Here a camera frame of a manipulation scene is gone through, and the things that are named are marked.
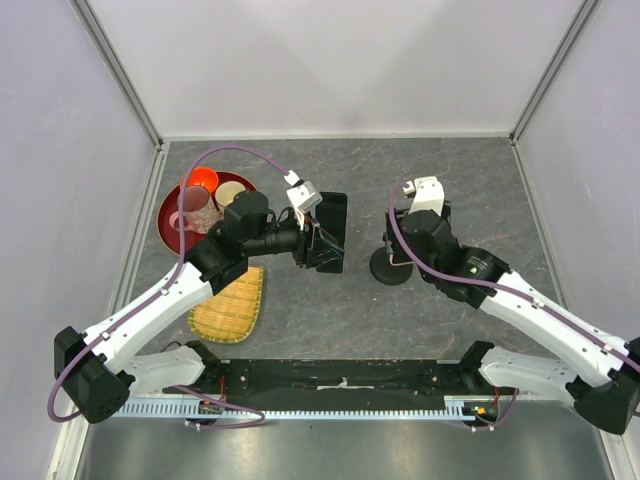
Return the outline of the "black folding phone stand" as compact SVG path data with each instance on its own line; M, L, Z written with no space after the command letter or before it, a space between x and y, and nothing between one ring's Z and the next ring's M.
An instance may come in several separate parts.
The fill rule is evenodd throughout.
M344 253L333 249L324 250L314 256L315 270L319 273L341 274L344 265Z

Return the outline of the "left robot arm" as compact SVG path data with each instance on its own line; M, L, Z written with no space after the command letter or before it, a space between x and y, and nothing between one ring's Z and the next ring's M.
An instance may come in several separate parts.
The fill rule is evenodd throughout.
M275 217L263 193L239 193L222 220L156 285L83 332L60 331L54 339L54 389L64 391L91 424L139 395L165 388L215 389L219 361L200 341L159 354L139 352L179 316L244 275L252 257L289 253L301 268L342 272L346 194L316 192L309 184L289 193L283 219Z

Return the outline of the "black smartphone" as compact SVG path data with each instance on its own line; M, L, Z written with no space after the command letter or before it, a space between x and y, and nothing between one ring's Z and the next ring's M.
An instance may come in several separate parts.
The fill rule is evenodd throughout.
M348 197L344 193L321 193L322 201L317 205L315 218L320 224L323 239L334 247L344 250L347 224Z

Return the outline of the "black round-base phone holder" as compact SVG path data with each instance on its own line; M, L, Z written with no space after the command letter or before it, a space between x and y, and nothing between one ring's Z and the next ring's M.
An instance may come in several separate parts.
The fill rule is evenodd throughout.
M394 244L384 234L383 246L376 249L369 260L369 270L376 281L387 286L407 282L413 273L413 263L403 255L396 259Z

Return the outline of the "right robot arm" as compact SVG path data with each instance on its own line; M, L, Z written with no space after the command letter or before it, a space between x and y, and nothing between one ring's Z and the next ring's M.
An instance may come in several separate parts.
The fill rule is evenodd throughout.
M477 394L490 385L553 399L591 425L621 435L639 405L639 342L589 324L480 248L462 247L432 210L388 208L386 240L447 297L515 327L549 352L542 358L477 342L458 381Z

